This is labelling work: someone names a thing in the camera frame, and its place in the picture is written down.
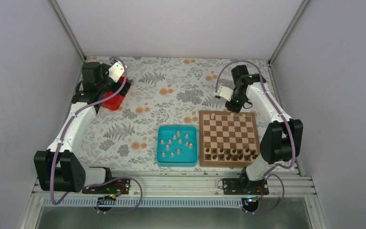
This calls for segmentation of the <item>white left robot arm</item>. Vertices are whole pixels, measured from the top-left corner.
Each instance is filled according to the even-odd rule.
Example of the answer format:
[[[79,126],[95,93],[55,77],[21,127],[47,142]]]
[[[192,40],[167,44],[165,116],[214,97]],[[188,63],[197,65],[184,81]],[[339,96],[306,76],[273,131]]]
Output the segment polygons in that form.
[[[86,62],[82,81],[75,88],[70,112],[55,140],[46,150],[37,151],[34,164],[39,185],[44,191],[79,192],[94,185],[101,193],[113,188],[109,168],[84,166],[78,160],[82,139],[97,115],[105,95],[124,97],[130,80],[124,77],[127,67],[119,60],[111,64]]]

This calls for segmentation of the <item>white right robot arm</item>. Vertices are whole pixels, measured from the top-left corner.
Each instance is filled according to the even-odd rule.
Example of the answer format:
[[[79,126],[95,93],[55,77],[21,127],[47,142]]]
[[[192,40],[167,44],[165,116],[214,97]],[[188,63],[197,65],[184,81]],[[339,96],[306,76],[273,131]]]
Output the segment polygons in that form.
[[[260,143],[261,155],[245,168],[246,177],[239,181],[240,190],[251,194],[257,189],[257,181],[267,179],[275,168],[293,167],[300,153],[303,123],[293,119],[278,104],[261,72],[250,74],[246,65],[237,65],[231,75],[234,89],[227,89],[225,107],[239,113],[243,105],[250,102],[267,123]]]

